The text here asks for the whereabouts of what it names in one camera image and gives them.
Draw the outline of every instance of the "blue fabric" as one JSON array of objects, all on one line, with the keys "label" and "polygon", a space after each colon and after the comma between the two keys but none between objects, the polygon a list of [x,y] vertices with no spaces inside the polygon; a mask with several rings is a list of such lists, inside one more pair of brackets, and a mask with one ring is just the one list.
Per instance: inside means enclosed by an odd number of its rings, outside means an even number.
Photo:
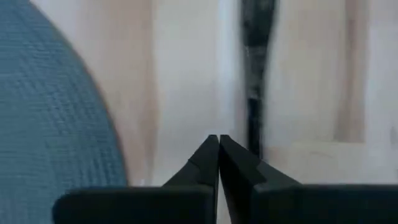
[{"label": "blue fabric", "polygon": [[65,191],[126,184],[79,58],[28,0],[0,0],[0,223],[51,223]]}]

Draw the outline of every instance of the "woven blue texture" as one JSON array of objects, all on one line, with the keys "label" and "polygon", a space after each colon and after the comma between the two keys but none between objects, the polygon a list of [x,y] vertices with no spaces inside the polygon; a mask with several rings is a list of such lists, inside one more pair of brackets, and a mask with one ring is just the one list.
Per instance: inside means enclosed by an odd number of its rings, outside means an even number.
[{"label": "woven blue texture", "polygon": [[126,182],[79,58],[28,0],[0,0],[0,223],[51,223],[65,191]]}]

